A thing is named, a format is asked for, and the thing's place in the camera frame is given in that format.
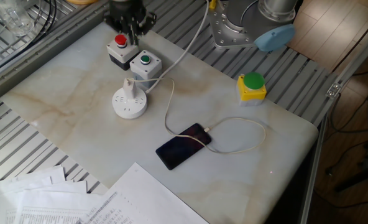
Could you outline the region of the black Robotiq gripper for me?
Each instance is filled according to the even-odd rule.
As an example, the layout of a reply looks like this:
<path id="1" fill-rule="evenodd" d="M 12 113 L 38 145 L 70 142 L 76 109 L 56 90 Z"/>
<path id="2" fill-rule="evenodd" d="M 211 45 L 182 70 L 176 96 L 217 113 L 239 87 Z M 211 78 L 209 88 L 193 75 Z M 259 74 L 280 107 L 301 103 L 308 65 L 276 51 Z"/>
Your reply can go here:
<path id="1" fill-rule="evenodd" d="M 154 27 L 157 15 L 147 14 L 143 0 L 110 0 L 109 15 L 104 17 L 105 23 L 116 32 L 126 34 L 130 43 L 139 44 L 139 36 L 146 35 Z M 138 22 L 134 36 L 128 21 Z"/>

